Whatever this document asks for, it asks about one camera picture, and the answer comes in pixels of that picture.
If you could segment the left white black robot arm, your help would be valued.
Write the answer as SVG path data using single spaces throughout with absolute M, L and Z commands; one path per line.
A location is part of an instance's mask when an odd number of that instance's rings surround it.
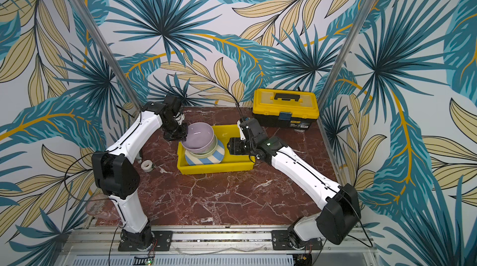
M 144 251 L 153 244 L 150 221 L 140 204 L 140 175 L 133 163 L 150 136 L 163 131 L 167 141 L 183 141 L 188 125 L 181 112 L 181 99 L 167 95 L 163 102 L 149 101 L 137 119 L 112 146 L 95 152 L 91 159 L 96 186 L 113 201 L 123 224 L 121 238 Z

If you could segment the pale green bowl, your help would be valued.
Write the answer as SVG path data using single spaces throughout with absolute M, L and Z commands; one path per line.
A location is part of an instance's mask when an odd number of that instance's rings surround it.
M 205 155 L 214 152 L 218 141 L 216 137 L 206 140 L 186 140 L 182 142 L 182 146 L 192 154 Z

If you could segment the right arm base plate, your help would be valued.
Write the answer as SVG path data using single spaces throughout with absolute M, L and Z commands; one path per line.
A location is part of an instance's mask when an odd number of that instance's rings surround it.
M 297 234 L 288 230 L 273 230 L 271 235 L 274 251 L 321 250 L 323 248 L 323 242 L 320 239 L 302 241 Z

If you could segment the lilac bowl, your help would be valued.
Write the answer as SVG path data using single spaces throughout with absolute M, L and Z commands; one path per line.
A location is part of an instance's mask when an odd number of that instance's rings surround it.
M 209 140 L 213 137 L 216 137 L 214 130 L 208 123 L 193 123 L 188 126 L 186 140 Z

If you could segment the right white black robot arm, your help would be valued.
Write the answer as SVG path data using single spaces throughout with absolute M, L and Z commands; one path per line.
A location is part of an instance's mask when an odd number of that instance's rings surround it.
M 237 122 L 240 136 L 227 148 L 232 155 L 246 155 L 266 162 L 285 174 L 315 202 L 320 212 L 301 217 L 288 227 L 288 244 L 300 249 L 312 239 L 326 239 L 339 245 L 361 220 L 355 187 L 340 185 L 305 162 L 285 141 L 268 137 L 255 118 Z

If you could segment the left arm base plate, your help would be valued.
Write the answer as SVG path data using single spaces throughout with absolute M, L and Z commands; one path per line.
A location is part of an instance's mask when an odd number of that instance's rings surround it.
M 168 252 L 173 237 L 172 231 L 147 231 L 131 233 L 123 230 L 120 235 L 119 252 Z

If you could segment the yellow plastic bin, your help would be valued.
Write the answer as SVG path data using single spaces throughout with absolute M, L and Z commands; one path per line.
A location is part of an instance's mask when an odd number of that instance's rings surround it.
M 239 137 L 239 130 L 236 125 L 213 126 L 218 141 L 224 148 L 224 157 L 221 163 L 190 165 L 186 160 L 186 149 L 181 143 L 178 144 L 177 168 L 183 175 L 214 174 L 224 172 L 239 172 L 252 170 L 255 159 L 250 160 L 247 155 L 231 155 L 227 149 L 227 143 L 232 137 Z

